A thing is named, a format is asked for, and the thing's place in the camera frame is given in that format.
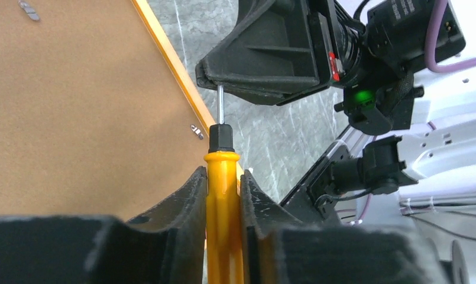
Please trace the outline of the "yellow handled screwdriver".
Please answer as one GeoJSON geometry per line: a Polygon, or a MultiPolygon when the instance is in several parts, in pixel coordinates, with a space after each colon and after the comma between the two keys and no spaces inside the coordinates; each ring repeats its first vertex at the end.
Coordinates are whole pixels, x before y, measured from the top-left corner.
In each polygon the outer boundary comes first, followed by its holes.
{"type": "Polygon", "coordinates": [[[243,283],[241,208],[232,127],[225,123],[224,87],[217,86],[217,123],[209,128],[206,242],[209,283],[243,283]]]}

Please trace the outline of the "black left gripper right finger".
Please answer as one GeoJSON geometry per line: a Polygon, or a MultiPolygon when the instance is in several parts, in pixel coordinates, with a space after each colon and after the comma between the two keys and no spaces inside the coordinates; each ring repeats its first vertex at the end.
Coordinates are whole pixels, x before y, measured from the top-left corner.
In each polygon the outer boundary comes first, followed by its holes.
{"type": "Polygon", "coordinates": [[[241,176],[245,283],[449,283],[430,241],[397,226],[318,226],[241,176]]]}

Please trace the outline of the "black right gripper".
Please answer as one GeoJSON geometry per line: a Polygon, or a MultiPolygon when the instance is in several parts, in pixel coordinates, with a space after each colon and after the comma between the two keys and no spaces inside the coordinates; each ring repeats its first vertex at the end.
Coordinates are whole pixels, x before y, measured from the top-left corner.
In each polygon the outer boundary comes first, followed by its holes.
{"type": "Polygon", "coordinates": [[[368,135],[410,127],[421,70],[439,70],[466,45],[448,1],[383,1],[360,21],[336,1],[239,1],[232,31],[195,68],[201,88],[218,86],[257,105],[284,105],[329,87],[335,111],[368,135]]]}

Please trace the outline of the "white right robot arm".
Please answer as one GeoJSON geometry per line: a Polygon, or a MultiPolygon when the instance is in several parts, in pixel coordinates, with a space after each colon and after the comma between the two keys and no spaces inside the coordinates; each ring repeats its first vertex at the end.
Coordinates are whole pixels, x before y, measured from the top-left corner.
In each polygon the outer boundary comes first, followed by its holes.
{"type": "Polygon", "coordinates": [[[293,189],[315,205],[350,191],[392,193],[476,164],[476,1],[383,1],[360,20],[337,1],[240,1],[232,31],[196,66],[198,86],[282,106],[340,88],[350,126],[378,137],[363,156],[323,159],[293,189]]]}

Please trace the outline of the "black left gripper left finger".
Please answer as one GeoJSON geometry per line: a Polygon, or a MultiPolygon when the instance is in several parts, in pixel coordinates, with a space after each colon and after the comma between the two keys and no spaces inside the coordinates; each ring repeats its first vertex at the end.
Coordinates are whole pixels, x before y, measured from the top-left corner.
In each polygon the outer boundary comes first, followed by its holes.
{"type": "Polygon", "coordinates": [[[207,174],[143,214],[0,216],[0,283],[200,283],[207,174]]]}

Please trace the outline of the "orange picture frame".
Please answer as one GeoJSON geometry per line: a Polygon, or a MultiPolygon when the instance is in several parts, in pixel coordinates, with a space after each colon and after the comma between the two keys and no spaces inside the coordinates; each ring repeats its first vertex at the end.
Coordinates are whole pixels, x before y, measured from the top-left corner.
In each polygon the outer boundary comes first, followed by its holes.
{"type": "Polygon", "coordinates": [[[130,219],[204,165],[213,124],[146,1],[0,1],[0,215],[130,219]]]}

